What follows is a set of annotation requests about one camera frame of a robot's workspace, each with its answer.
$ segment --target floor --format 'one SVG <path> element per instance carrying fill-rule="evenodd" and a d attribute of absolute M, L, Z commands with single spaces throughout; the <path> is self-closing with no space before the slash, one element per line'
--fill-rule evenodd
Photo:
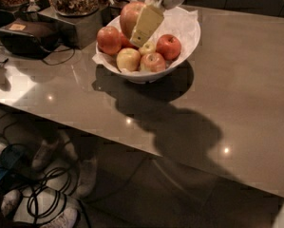
<path fill-rule="evenodd" d="M 153 167 L 153 159 L 145 159 L 143 153 L 135 153 L 132 161 L 132 156 L 126 157 L 122 151 L 118 153 L 115 144 L 112 145 L 113 149 L 109 144 L 103 146 L 97 185 L 91 196 L 83 200 L 83 206 L 71 195 L 66 197 L 66 205 L 75 206 L 81 212 L 76 228 L 269 228 L 284 202 L 283 198 L 234 181 L 187 169 L 169 160 L 154 159 L 161 168 L 170 167 L 170 175 L 175 170 L 183 171 L 182 177 L 180 174 L 169 181 L 170 175 L 158 175 L 159 169 Z M 118 170 L 114 168 L 116 165 L 120 166 Z M 33 217 L 27 215 L 30 189 L 27 187 L 23 194 L 26 198 L 21 201 L 14 219 L 33 222 Z M 54 189 L 41 192 L 38 199 L 41 211 L 48 209 L 55 198 Z M 53 219 L 64 204 L 62 195 L 54 212 L 39 222 Z"/>

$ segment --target held apple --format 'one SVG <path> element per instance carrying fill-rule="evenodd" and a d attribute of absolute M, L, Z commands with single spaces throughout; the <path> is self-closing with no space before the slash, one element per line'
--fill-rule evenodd
<path fill-rule="evenodd" d="M 140 71 L 161 72 L 166 70 L 166 62 L 158 52 L 151 52 L 141 58 Z"/>
<path fill-rule="evenodd" d="M 156 46 L 152 41 L 147 41 L 145 44 L 142 45 L 142 47 L 139 48 L 141 56 L 155 51 L 156 51 Z"/>
<path fill-rule="evenodd" d="M 122 48 L 136 48 L 134 45 L 130 43 L 130 41 L 124 36 L 122 32 L 121 34 L 121 39 L 122 39 Z"/>
<path fill-rule="evenodd" d="M 101 28 L 97 32 L 96 40 L 98 48 L 110 56 L 117 54 L 122 48 L 121 35 L 119 31 L 112 26 Z"/>
<path fill-rule="evenodd" d="M 120 26 L 124 36 L 129 40 L 143 7 L 144 2 L 136 1 L 126 4 L 121 11 Z"/>
<path fill-rule="evenodd" d="M 130 72 L 138 71 L 141 55 L 134 48 L 123 48 L 117 54 L 116 65 L 120 71 L 127 69 Z"/>
<path fill-rule="evenodd" d="M 160 53 L 165 60 L 175 60 L 181 51 L 180 40 L 172 34 L 162 35 L 157 42 L 157 52 Z"/>

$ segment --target bowl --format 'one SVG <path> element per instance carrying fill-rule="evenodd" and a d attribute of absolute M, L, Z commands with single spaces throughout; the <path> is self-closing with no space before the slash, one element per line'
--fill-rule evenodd
<path fill-rule="evenodd" d="M 118 30 L 120 27 L 120 16 L 113 19 L 109 26 L 114 26 Z M 187 11 L 180 7 L 164 12 L 164 20 L 150 37 L 155 44 L 163 34 L 173 34 L 179 38 L 181 42 L 180 56 L 175 61 L 167 61 L 167 69 L 161 72 L 120 72 L 116 66 L 116 56 L 109 56 L 102 53 L 96 44 L 96 54 L 93 56 L 93 61 L 97 64 L 104 65 L 106 69 L 128 81 L 137 84 L 145 84 L 154 82 L 163 76 L 175 70 L 183 61 L 185 61 L 195 50 L 199 43 L 200 26 L 198 22 L 198 12 Z"/>

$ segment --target countertop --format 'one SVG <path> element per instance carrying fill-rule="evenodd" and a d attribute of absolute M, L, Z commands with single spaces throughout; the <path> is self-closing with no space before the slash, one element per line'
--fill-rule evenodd
<path fill-rule="evenodd" d="M 184 8 L 200 42 L 163 79 L 111 74 L 95 42 L 56 66 L 0 47 L 0 103 L 284 197 L 284 18 Z"/>

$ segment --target shoe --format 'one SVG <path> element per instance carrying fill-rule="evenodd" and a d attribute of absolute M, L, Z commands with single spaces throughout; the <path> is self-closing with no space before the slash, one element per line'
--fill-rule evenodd
<path fill-rule="evenodd" d="M 78 212 L 74 208 L 66 208 L 62 214 L 40 228 L 72 228 L 76 222 Z"/>
<path fill-rule="evenodd" d="M 78 199 L 87 197 L 93 190 L 96 182 L 97 159 L 93 157 L 91 160 L 80 162 L 80 173 L 76 188 Z"/>
<path fill-rule="evenodd" d="M 47 167 L 50 163 L 53 153 L 58 146 L 59 138 L 53 143 L 48 143 L 46 140 L 43 140 L 40 148 L 33 158 L 33 161 L 31 162 L 31 168 L 35 171 L 41 171 Z"/>
<path fill-rule="evenodd" d="M 1 213 L 4 217 L 7 217 L 12 211 L 18 207 L 21 198 L 21 193 L 19 190 L 9 191 L 2 200 L 1 203 Z"/>

